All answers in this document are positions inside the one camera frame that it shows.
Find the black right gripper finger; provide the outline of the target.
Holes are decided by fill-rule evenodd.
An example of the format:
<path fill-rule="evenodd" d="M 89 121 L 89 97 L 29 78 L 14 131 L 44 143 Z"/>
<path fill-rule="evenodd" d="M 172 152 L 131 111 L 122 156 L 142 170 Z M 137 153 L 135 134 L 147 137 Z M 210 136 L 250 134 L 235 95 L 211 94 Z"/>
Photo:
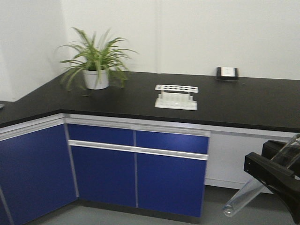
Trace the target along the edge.
<path fill-rule="evenodd" d="M 254 152 L 245 156 L 244 171 L 264 185 L 286 185 L 294 180 L 293 171 Z"/>
<path fill-rule="evenodd" d="M 300 162 L 300 157 L 298 156 L 300 149 L 294 145 L 284 148 L 279 156 L 275 157 L 285 146 L 285 142 L 269 140 L 263 144 L 262 156 L 270 159 L 277 164 L 296 164 Z"/>

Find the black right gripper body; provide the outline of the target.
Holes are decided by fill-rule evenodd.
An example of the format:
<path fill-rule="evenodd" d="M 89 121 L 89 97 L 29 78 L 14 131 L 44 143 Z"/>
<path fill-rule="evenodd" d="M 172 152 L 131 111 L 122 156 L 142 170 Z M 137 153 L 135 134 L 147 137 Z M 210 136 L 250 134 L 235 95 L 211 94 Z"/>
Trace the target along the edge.
<path fill-rule="evenodd" d="M 289 210 L 294 223 L 300 223 L 300 181 L 294 179 L 286 185 L 265 185 L 272 193 L 274 193 Z"/>

